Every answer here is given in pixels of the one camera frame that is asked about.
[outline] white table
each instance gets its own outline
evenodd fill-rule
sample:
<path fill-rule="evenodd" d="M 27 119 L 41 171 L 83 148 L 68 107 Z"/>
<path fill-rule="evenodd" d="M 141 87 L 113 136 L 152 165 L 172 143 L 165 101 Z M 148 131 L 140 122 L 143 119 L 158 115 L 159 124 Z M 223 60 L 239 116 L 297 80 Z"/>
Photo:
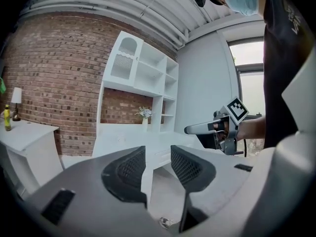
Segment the white table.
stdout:
<path fill-rule="evenodd" d="M 141 125 L 106 124 L 97 135 L 93 157 L 146 146 L 146 169 L 142 178 L 142 192 L 150 203 L 154 170 L 171 162 L 170 146 L 192 146 L 195 136 L 176 132 L 144 132 Z"/>
<path fill-rule="evenodd" d="M 11 121 L 11 131 L 6 131 L 0 119 L 1 164 L 28 194 L 63 171 L 54 140 L 57 129 L 21 120 Z"/>

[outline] black t-shirt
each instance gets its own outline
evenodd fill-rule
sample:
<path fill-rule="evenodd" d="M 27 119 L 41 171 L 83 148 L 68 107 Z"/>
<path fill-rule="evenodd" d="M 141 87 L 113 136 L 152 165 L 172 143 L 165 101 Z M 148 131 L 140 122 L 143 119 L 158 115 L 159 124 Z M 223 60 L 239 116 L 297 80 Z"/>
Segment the black t-shirt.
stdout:
<path fill-rule="evenodd" d="M 304 64 L 315 39 L 290 0 L 266 0 L 264 20 L 265 148 L 269 148 L 298 130 L 282 93 Z"/>

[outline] flower vase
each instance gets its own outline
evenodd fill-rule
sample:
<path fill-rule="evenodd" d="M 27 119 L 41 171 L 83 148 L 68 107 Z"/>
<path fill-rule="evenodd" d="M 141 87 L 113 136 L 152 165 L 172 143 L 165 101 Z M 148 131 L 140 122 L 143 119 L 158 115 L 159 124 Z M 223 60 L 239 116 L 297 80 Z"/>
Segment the flower vase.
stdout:
<path fill-rule="evenodd" d="M 143 131 L 147 132 L 148 129 L 148 118 L 143 118 Z"/>

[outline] bottle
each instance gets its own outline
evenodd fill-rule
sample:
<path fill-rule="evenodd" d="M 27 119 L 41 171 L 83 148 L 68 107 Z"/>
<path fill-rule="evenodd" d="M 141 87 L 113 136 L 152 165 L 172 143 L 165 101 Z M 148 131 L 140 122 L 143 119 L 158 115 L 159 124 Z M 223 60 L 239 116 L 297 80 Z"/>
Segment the bottle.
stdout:
<path fill-rule="evenodd" d="M 5 110 L 4 110 L 4 127 L 5 127 L 5 130 L 7 132 L 11 130 L 9 105 L 5 105 Z"/>

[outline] window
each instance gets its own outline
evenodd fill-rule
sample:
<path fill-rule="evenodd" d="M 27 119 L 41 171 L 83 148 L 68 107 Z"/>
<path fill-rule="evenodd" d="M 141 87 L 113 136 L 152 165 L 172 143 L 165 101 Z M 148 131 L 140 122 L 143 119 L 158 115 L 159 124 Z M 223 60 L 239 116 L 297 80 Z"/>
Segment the window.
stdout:
<path fill-rule="evenodd" d="M 266 114 L 263 91 L 263 40 L 247 39 L 229 43 L 239 75 L 239 96 L 249 110 L 248 119 Z M 264 140 L 246 140 L 249 156 L 258 154 L 264 146 Z M 244 151 L 243 141 L 239 141 L 237 150 Z"/>

